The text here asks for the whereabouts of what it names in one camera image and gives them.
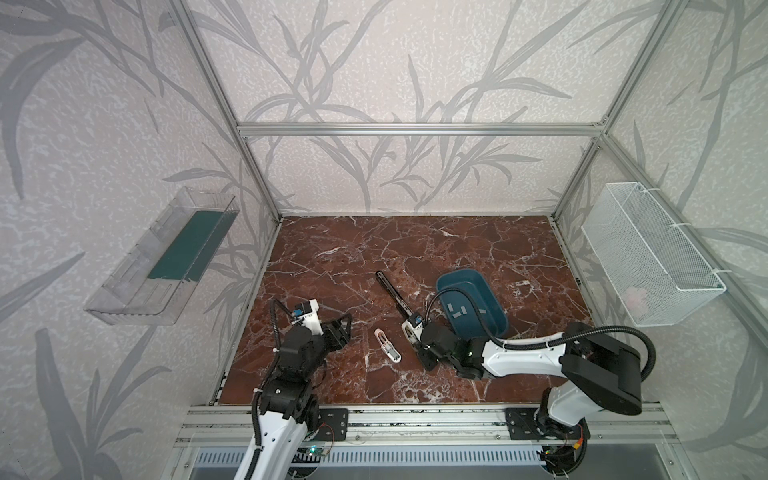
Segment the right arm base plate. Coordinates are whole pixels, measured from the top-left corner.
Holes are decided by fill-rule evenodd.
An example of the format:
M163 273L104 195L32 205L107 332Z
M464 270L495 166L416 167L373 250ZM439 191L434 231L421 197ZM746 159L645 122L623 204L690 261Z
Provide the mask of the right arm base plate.
M541 420L539 409L533 406L506 408L504 420L511 440L578 443L591 437L585 419L576 426L563 425L549 419Z

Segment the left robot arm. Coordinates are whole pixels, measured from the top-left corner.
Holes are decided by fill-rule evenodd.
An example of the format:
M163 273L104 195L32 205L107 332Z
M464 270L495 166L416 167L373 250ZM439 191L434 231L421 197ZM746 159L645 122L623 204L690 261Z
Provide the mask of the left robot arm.
M284 479L306 436L320 427L313 393L315 371L351 339L352 316L321 323L313 332L296 324L284 335L251 402L253 436L237 479Z

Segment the teal plastic tray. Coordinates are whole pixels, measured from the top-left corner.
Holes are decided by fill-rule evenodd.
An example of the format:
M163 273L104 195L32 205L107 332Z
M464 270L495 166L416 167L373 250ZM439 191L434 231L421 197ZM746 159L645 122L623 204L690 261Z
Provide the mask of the teal plastic tray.
M465 340L474 338L488 339L485 330L480 324L477 312L472 307L469 298L478 307L485 325L497 338L506 335L509 322L500 303L490 289L488 282L482 274L473 269L461 269L440 276L436 282L438 291L457 288L463 293L450 291L440 296L440 304L443 307L447 319L456 335ZM447 304L453 305L453 312L447 308ZM453 318L452 314L461 307L467 310L466 315Z

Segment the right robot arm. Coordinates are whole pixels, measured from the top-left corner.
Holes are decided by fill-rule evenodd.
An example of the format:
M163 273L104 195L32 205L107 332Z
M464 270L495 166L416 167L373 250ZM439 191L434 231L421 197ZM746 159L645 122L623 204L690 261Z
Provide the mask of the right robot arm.
M513 375L563 378L546 390L537 421L574 427L600 411L635 416L642 412L641 385L653 369L655 348L647 357L612 336L623 326L592 328L581 322L561 333L533 339L464 340L448 327L430 323L415 329L417 345L462 378L479 380Z

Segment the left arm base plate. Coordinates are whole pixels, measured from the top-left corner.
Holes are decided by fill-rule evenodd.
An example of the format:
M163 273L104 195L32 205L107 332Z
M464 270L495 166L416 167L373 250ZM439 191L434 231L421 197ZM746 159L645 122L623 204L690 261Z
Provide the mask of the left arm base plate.
M321 407L318 419L310 425L307 440L313 442L344 441L349 427L350 411L347 408Z

